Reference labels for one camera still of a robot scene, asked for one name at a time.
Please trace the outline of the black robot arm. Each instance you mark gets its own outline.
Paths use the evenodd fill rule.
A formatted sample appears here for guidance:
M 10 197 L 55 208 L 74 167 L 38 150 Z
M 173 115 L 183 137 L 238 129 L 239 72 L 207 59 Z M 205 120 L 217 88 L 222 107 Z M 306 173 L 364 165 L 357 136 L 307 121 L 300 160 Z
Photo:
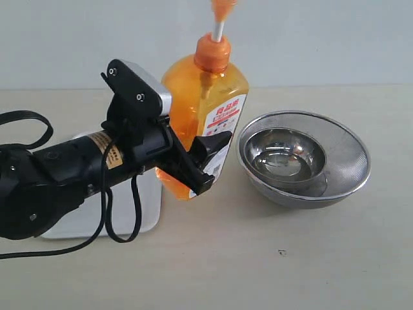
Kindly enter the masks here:
M 132 237 L 141 228 L 142 207 L 137 177 L 164 169 L 196 194 L 211 188 L 215 178 L 207 163 L 232 138 L 229 131 L 197 136 L 184 148 L 167 119 L 134 125 L 106 121 L 99 132 L 33 151 L 18 143 L 1 146 L 1 236 L 22 240 L 39 236 L 95 194 L 103 198 L 99 230 L 119 241 L 112 221 L 112 187 L 130 180 L 135 220 Z

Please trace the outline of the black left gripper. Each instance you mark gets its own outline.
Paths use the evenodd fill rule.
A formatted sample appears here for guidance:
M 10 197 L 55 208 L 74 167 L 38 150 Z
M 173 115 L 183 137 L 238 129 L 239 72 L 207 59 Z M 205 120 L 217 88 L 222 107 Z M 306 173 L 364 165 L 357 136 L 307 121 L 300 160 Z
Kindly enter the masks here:
M 230 143 L 231 138 L 230 131 L 196 136 L 191 148 L 186 150 L 167 118 L 135 127 L 125 120 L 121 124 L 119 146 L 134 171 L 159 168 L 195 194 L 202 194 L 211 188 L 214 181 L 214 177 L 203 169 Z

